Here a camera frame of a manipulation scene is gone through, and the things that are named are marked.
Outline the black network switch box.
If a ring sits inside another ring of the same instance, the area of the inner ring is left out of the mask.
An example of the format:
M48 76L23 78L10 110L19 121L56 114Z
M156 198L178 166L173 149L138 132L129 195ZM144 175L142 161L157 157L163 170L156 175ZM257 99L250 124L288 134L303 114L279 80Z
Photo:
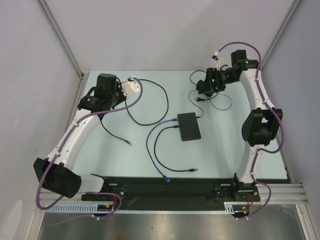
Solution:
M200 140L202 138L195 112L177 115L179 132L182 142Z

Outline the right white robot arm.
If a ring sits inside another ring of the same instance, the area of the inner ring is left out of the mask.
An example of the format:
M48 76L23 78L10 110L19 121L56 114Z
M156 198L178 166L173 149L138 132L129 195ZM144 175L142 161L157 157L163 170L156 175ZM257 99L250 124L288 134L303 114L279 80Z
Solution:
M241 128L245 142L240 166L230 186L230 197L235 201L250 199L257 191L256 169L265 148L283 132L283 111L271 102L264 87L259 59L248 59L245 50L231 53L231 67L223 69L225 60L216 51L212 57L214 68L206 70L204 80L198 81L196 90L207 97L222 92L228 84L240 82L244 87L250 113Z

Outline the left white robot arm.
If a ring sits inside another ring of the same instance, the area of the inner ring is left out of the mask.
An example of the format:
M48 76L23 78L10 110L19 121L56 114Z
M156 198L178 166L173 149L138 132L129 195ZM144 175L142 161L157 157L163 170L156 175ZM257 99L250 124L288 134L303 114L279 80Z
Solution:
M123 88L129 85L114 74L98 75L96 85L80 99L74 119L55 149L46 158L34 161L41 188L69 199L81 192L92 192L99 200L109 197L110 187L101 178L77 175L73 168L85 141L106 112L126 99Z

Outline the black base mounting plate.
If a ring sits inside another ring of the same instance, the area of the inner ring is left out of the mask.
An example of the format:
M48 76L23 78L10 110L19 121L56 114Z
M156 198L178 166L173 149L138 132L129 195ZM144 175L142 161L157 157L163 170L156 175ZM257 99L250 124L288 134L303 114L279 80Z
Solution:
M122 211L219 211L225 202L260 201L257 187L252 192L236 192L231 178L180 178L166 182L162 177L103 177L100 194L84 194L85 202L114 200Z

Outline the aluminium frame rail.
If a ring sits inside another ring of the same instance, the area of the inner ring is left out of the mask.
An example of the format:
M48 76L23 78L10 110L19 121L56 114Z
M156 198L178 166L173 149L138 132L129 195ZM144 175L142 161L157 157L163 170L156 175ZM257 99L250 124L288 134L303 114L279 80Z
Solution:
M271 189L271 197L269 204L308 204L308 198L305 189L301 183L299 184L269 184ZM80 204L80 203L103 203L103 201L82 201L82 193L77 193L73 198L63 197L58 203ZM59 195L48 190L41 190L39 201L43 206L52 204L59 198Z

